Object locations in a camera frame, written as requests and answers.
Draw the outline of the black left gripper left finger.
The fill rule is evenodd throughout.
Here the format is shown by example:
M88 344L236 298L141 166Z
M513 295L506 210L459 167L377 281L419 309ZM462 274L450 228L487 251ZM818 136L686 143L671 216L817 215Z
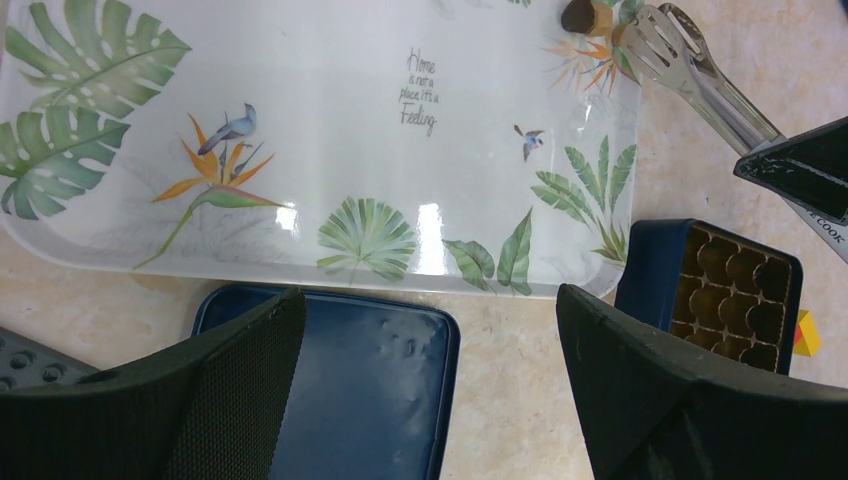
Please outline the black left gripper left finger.
M1 396L5 479L265 479L301 351L296 288L67 386Z

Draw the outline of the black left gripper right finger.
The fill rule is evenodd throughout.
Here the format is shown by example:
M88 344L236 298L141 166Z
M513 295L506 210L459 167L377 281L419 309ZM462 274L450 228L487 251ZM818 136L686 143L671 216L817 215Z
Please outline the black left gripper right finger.
M847 392L757 369L559 288L559 337L598 479L843 479Z

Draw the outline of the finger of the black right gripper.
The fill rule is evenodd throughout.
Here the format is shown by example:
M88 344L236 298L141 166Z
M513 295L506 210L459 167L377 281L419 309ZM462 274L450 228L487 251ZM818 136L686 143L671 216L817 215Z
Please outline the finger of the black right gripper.
M734 175L840 226L847 224L847 119L739 159Z

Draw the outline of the silver metal tongs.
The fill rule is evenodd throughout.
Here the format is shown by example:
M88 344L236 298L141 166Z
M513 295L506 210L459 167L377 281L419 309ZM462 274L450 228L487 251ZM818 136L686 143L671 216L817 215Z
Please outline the silver metal tongs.
M619 27L613 43L630 66L676 92L739 159L791 139L723 74L700 29L676 5L644 5ZM781 198L841 259L847 257L847 224L837 225Z

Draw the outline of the blue chocolate box with insert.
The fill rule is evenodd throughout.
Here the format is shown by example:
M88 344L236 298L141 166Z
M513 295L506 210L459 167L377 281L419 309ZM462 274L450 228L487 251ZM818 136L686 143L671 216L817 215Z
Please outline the blue chocolate box with insert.
M800 261L697 219L640 220L614 306L710 352L786 375Z

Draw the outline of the dark blue box lid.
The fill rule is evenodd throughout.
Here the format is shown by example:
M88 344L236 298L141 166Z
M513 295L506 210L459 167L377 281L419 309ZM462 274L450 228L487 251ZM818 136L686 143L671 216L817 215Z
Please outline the dark blue box lid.
M441 473L460 330L425 306L309 291L307 320L274 447L212 436L191 479L436 479Z

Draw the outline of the yellow toy brick right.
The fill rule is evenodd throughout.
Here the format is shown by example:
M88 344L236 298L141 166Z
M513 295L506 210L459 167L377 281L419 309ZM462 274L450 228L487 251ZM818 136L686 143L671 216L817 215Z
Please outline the yellow toy brick right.
M820 350L821 337L812 313L800 310L796 324L793 353L805 357L813 357Z

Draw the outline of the grey building baseplate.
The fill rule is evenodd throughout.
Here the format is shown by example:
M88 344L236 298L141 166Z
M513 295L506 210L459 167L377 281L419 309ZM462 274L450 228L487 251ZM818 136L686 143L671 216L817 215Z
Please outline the grey building baseplate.
M99 369L1 328L1 391L73 385Z

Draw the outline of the white leaf-print tray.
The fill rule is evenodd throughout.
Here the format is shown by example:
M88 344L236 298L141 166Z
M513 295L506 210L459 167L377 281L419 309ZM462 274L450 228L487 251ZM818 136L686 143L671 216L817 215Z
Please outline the white leaf-print tray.
M5 1L1 220L65 266L602 296L640 87L598 1Z

